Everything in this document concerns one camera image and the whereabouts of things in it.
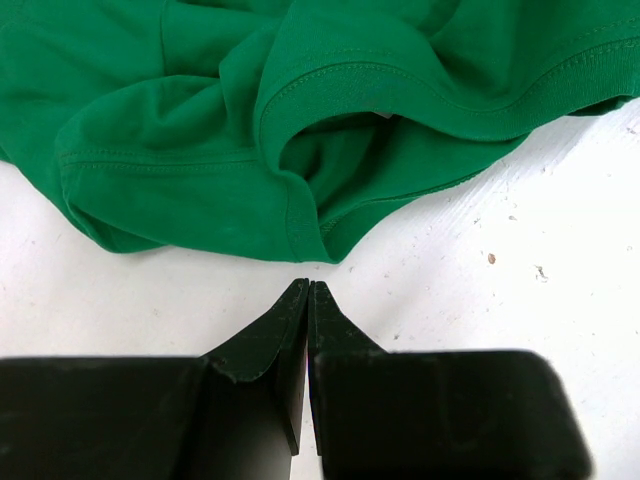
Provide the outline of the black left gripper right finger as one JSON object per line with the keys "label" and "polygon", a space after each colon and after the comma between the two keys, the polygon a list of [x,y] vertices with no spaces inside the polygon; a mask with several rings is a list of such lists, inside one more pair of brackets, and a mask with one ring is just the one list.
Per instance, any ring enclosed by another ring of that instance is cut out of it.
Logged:
{"label": "black left gripper right finger", "polygon": [[327,479],[587,479],[563,384],[527,350],[388,352],[329,287],[308,297],[309,392]]}

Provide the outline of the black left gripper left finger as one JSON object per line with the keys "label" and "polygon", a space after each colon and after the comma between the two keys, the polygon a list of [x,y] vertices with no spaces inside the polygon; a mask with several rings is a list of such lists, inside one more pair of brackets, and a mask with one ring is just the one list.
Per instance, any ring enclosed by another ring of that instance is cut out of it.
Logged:
{"label": "black left gripper left finger", "polygon": [[286,479],[300,449],[306,283],[201,356],[1,362],[5,479]]}

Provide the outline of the green t shirt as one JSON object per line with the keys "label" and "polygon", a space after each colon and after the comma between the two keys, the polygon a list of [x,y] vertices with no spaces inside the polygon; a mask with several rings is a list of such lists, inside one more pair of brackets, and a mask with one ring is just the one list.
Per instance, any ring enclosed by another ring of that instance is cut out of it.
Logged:
{"label": "green t shirt", "polygon": [[115,253],[337,263],[638,95],[635,1],[1,5],[1,155]]}

